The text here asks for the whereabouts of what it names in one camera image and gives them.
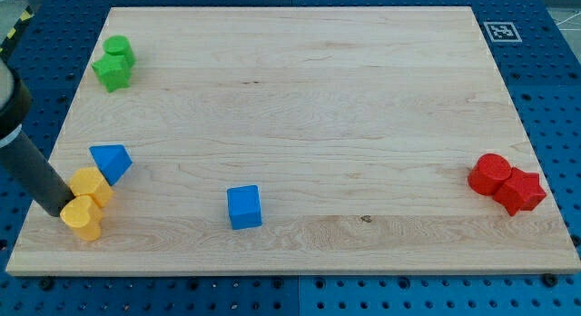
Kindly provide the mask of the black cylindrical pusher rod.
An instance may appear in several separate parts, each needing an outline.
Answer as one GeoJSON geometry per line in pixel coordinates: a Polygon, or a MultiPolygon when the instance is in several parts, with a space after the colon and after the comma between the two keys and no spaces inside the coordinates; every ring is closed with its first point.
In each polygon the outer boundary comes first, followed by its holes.
{"type": "Polygon", "coordinates": [[[1,140],[1,165],[53,217],[73,198],[69,186],[22,129],[1,140]]]}

